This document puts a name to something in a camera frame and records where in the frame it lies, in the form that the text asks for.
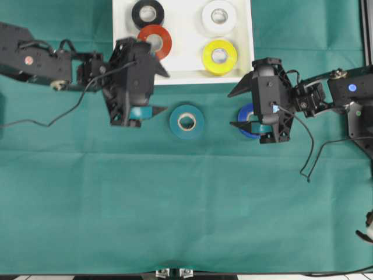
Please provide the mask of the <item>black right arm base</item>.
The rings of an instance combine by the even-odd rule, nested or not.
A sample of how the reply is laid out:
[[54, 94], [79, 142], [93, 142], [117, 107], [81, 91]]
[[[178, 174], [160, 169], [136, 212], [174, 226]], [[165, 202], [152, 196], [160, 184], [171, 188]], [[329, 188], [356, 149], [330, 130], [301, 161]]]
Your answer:
[[349, 137], [372, 160], [372, 99], [352, 102], [347, 122]]

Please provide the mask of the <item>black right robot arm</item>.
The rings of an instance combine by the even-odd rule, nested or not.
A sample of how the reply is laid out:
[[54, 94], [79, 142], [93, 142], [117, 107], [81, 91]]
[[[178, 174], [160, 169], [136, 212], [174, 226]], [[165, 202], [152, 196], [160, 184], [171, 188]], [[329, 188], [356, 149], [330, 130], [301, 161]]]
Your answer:
[[352, 104], [359, 104], [372, 116], [372, 67], [350, 70], [341, 68], [292, 85], [289, 71], [279, 58], [264, 58], [252, 63], [253, 70], [236, 84], [229, 97], [250, 92], [258, 123], [271, 131], [260, 132], [262, 144], [287, 142], [294, 115], [316, 117], [324, 111], [346, 114]]

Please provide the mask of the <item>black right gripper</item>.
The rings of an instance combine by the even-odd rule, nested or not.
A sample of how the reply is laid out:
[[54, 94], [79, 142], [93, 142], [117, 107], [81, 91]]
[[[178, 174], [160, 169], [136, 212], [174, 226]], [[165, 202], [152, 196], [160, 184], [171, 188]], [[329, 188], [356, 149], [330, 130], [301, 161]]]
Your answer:
[[261, 135], [259, 142], [273, 144], [290, 140], [294, 107], [290, 101], [292, 84], [278, 58], [264, 58], [252, 63], [234, 86], [228, 98], [252, 93], [254, 114], [258, 121], [232, 121], [230, 124], [251, 135]]

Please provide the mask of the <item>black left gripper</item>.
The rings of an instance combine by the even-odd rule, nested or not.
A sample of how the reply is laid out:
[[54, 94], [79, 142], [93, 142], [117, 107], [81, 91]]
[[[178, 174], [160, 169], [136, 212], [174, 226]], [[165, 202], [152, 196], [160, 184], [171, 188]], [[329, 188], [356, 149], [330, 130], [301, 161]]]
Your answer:
[[117, 40], [108, 61], [113, 74], [104, 82], [103, 96], [110, 124], [139, 128], [167, 107], [147, 106], [153, 92], [154, 74], [169, 78], [150, 44], [133, 37]]

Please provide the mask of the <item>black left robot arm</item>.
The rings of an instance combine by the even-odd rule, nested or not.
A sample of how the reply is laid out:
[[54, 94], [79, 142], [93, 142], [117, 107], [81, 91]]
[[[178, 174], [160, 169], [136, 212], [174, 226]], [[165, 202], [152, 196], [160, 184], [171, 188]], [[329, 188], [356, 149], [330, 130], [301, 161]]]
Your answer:
[[1, 75], [56, 91], [101, 91], [110, 124], [139, 128], [166, 108], [151, 106], [154, 78], [169, 77], [151, 45], [133, 37], [117, 40], [108, 61], [99, 52], [78, 52], [64, 39], [58, 49], [29, 29], [1, 23]]

